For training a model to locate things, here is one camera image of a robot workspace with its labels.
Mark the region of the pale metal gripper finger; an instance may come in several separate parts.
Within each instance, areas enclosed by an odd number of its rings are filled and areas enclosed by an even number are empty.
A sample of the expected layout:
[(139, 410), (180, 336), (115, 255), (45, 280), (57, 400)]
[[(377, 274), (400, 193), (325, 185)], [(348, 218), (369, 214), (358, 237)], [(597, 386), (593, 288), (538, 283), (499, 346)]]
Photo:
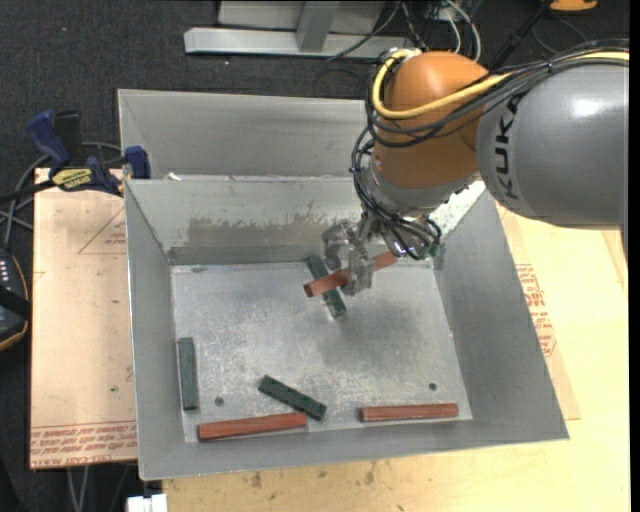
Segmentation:
[(338, 221), (323, 232), (325, 263), (330, 270), (339, 270), (343, 267), (343, 260), (348, 257), (351, 250), (349, 221)]
[(355, 296), (363, 290), (370, 289), (375, 272), (375, 260), (360, 253), (350, 253), (348, 257), (347, 283), (343, 292)]

